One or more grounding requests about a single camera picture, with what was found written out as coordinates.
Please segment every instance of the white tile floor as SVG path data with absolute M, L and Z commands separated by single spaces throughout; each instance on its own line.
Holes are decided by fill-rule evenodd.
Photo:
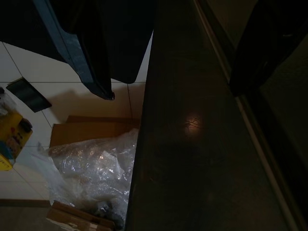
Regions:
M 51 128 L 69 115 L 140 118 L 152 39 L 141 64 L 136 82 L 112 80 L 114 101 L 103 100 L 83 86 L 78 75 L 65 63 L 0 42 L 0 86 L 23 76 L 52 104 L 33 113 L 23 102 L 6 91 L 17 110 L 33 125 L 33 134 L 9 172 L 0 171 L 0 199 L 48 200 L 45 179 L 38 173 L 31 155 L 38 143 L 48 148 Z

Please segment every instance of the white plastic bag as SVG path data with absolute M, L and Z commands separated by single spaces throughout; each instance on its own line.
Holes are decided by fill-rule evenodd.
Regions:
M 99 212 L 123 227 L 138 130 L 117 138 L 52 147 L 33 155 L 45 177 L 50 201 Z

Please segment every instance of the cardboard piece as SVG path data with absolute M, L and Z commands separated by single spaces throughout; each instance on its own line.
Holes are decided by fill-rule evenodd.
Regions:
M 114 224 L 113 221 L 110 221 L 110 220 L 107 220 L 107 219 L 104 219 L 104 218 L 98 218 L 96 216 L 93 216 L 92 214 L 83 212 L 83 211 L 76 209 L 76 208 L 69 206 L 69 205 L 64 205 L 64 204 L 57 202 L 57 201 L 55 201 L 53 203 L 52 209 L 60 210 L 62 212 L 70 214 L 72 216 L 75 216 L 75 217 L 81 218 L 83 220 L 89 221 L 91 223 L 99 224 L 99 225 L 102 225 L 104 227 L 110 228 L 111 230 L 113 230 L 115 228 L 115 224 Z
M 81 122 L 53 125 L 50 147 L 92 139 L 116 137 L 129 132 L 133 128 L 139 128 L 140 123 L 138 120 L 129 121 L 128 119 L 116 118 L 111 120 L 110 118 L 82 116 L 70 116 L 68 120 Z
M 69 231 L 113 231 L 109 227 L 90 222 L 55 208 L 49 210 L 46 218 L 50 222 Z

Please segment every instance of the bubble wrap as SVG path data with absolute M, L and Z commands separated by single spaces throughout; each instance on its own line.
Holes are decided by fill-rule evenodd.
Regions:
M 85 211 L 121 217 L 123 226 L 134 165 L 138 130 L 117 138 L 97 139 L 52 147 L 34 159 L 45 176 L 50 201 Z

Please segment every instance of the dark countertop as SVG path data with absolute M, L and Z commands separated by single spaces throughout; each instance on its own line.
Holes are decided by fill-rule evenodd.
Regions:
M 158 0 L 126 231 L 284 231 L 189 0 Z

